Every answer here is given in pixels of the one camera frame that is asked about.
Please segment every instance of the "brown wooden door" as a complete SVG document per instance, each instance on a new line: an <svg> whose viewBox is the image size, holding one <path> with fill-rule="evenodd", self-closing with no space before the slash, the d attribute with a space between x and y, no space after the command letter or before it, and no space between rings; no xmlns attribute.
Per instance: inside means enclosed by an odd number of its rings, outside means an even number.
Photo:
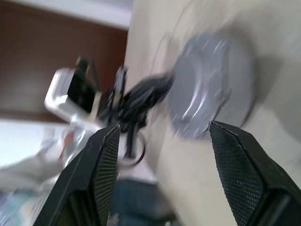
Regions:
<svg viewBox="0 0 301 226"><path fill-rule="evenodd" d="M59 121L44 107L55 71L90 56L106 91L126 44L127 31L0 2L0 117Z"/></svg>

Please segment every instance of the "table surface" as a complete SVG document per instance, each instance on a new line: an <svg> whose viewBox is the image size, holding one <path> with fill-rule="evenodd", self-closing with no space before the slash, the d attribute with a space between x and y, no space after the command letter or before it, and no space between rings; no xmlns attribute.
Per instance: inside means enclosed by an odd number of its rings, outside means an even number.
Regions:
<svg viewBox="0 0 301 226"><path fill-rule="evenodd" d="M301 2L152 0L134 2L125 64L127 88L171 68L186 41L203 30L241 29L258 59L258 101L244 130L301 187ZM236 225L211 143L176 137L166 103L149 117L147 161L188 226Z"/></svg>

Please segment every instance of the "gray circular object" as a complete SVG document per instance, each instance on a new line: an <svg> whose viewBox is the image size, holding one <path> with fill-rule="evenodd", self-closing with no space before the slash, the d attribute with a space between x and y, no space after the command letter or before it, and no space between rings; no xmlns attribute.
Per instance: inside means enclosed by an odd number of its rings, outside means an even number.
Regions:
<svg viewBox="0 0 301 226"><path fill-rule="evenodd" d="M244 124L255 97L255 68L243 37L209 32L194 36L173 73L169 105L178 135L202 138L211 120Z"/></svg>

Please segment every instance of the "gray lid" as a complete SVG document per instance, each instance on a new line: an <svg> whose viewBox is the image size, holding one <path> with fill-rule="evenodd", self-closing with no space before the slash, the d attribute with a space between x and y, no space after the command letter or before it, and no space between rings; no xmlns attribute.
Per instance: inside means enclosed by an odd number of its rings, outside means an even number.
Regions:
<svg viewBox="0 0 301 226"><path fill-rule="evenodd" d="M176 133L201 138L211 120L241 126L253 104L253 56L239 38L200 33L190 39L174 66L169 92Z"/></svg>

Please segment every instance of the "beige table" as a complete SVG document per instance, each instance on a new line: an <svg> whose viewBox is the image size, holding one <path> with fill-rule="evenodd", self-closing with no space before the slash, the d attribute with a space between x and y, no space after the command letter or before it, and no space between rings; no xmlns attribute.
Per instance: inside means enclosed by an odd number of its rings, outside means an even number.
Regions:
<svg viewBox="0 0 301 226"><path fill-rule="evenodd" d="M301 1L137 0L128 35L128 88L172 67L201 30L244 30L258 57L259 100L244 129L301 187ZM151 113L147 160L187 226L233 226L211 144L175 137L168 107Z"/></svg>

